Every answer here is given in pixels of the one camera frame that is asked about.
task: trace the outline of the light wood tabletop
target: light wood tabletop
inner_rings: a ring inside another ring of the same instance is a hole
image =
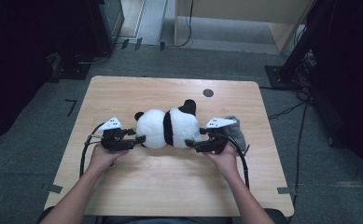
[[[209,89],[212,97],[203,95]],[[204,127],[212,118],[236,116],[250,145],[245,159],[253,195],[264,208],[275,208],[286,217],[293,215],[283,168],[272,136],[258,84],[150,77],[94,77],[88,87],[77,121],[56,174],[45,208],[56,205],[76,184],[82,148],[87,136],[100,123],[117,117],[122,129],[134,127],[136,112],[181,106],[196,102],[196,117]],[[88,166],[93,145],[88,149]],[[238,159],[243,176],[243,166]],[[97,182],[86,215],[238,217],[229,187],[216,167],[194,148],[166,146],[159,149],[135,146]]]

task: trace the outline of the black tape mark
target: black tape mark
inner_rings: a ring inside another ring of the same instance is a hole
[[[137,39],[137,43],[135,43],[134,50],[138,50],[141,47],[141,42],[143,42],[143,37]]]
[[[128,47],[129,44],[129,39],[125,39],[122,43],[122,49],[126,49]]]
[[[70,112],[68,112],[67,117],[70,117],[71,113],[73,113],[74,107],[76,107],[77,104],[77,100],[69,100],[69,99],[65,99],[66,102],[74,102],[73,106],[71,106]]]
[[[159,47],[159,51],[162,51],[162,50],[164,50],[164,46],[165,46],[166,44],[164,43],[164,42],[161,42],[161,46]]]
[[[289,188],[288,187],[284,187],[284,188],[277,188],[277,193],[278,194],[289,194]]]
[[[49,192],[53,192],[53,193],[61,193],[62,192],[63,187],[57,186],[57,185],[52,185],[49,187],[48,191]]]

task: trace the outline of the wooden table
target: wooden table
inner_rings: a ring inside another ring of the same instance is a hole
[[[176,0],[175,44],[178,36],[178,17],[189,17],[192,0]],[[195,0],[192,17],[267,22],[279,52],[297,32],[315,0]]]
[[[205,97],[206,89],[214,95]],[[196,102],[201,127],[212,117],[234,115],[241,121],[250,145],[246,161],[252,193],[263,207],[291,216],[290,195],[278,193],[287,185],[257,83],[149,77],[91,80],[53,183],[63,190],[50,192],[45,207],[56,205],[76,184],[83,143],[98,124],[116,116],[122,129],[131,128],[136,112],[152,108],[166,112],[187,99]],[[238,167],[242,174],[240,160]],[[203,154],[193,148],[136,146],[98,181],[86,215],[237,217],[239,212],[227,183]]]

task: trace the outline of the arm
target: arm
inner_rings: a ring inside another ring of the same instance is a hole
[[[240,177],[237,170],[236,151],[230,144],[227,144],[219,155],[213,153],[204,153],[204,155],[216,165],[228,182],[244,224],[273,223]]]
[[[41,223],[81,223],[85,207],[96,181],[117,158],[129,151],[110,153],[97,144],[91,154],[91,163],[85,174],[62,198]]]

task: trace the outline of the person's left hand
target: person's left hand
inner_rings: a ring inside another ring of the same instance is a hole
[[[129,150],[111,152],[105,149],[102,144],[98,143],[94,146],[93,152],[91,153],[91,162],[87,171],[92,171],[97,175],[103,175],[117,158],[128,152]]]

